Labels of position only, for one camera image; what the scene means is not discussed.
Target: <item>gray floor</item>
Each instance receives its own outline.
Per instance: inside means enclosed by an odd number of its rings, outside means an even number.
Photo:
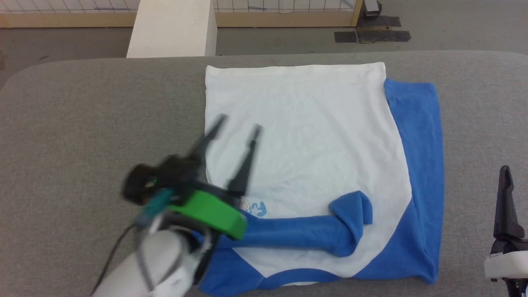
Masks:
[[[409,42],[335,43],[350,28],[232,29],[218,32],[217,54],[409,50],[500,50],[528,54],[528,0],[380,0],[399,16]],[[0,86],[14,73],[51,61],[125,57],[131,28],[4,29]]]

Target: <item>green block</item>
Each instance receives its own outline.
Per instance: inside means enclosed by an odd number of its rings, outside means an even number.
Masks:
[[[169,209],[235,239],[242,239],[248,226],[246,218],[238,209],[204,191],[194,191],[185,205],[170,205]]]

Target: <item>blue fabric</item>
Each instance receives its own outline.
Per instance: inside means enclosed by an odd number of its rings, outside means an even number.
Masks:
[[[328,207],[335,216],[259,219],[242,211],[248,220],[244,238],[222,236],[216,248],[322,249],[337,257],[350,256],[363,235],[363,224],[372,224],[372,204],[365,194],[356,191],[339,197]]]
[[[407,159],[412,199],[383,251],[353,277],[379,280],[417,276],[432,284],[438,278],[444,216],[444,156],[438,96],[431,83],[387,79],[384,86]],[[336,204],[332,211],[337,214],[346,207]],[[315,269],[294,269],[263,277],[232,249],[219,249],[200,289],[223,297],[274,289],[291,282],[330,282],[339,278]]]

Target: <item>gray fabric tablecloth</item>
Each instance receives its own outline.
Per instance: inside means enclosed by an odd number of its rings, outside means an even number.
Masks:
[[[102,59],[18,73],[0,94],[0,295],[89,294],[138,211],[119,197],[125,174],[185,153],[203,131],[207,65],[378,61],[391,79],[438,88],[446,166],[438,283],[341,280],[247,296],[507,296],[503,282],[485,279],[483,263],[503,164],[528,222],[528,57],[474,51]],[[131,247],[125,242],[116,263]]]

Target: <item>white fabric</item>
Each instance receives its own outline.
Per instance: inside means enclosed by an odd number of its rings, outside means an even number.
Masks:
[[[386,102],[385,64],[217,69],[207,67],[205,126],[229,115],[206,157],[209,182],[225,187],[255,124],[263,126],[249,205],[264,218],[329,214],[328,204],[361,190],[372,202],[355,252],[236,248],[263,276],[315,268],[351,277],[378,255],[411,199],[401,138]]]

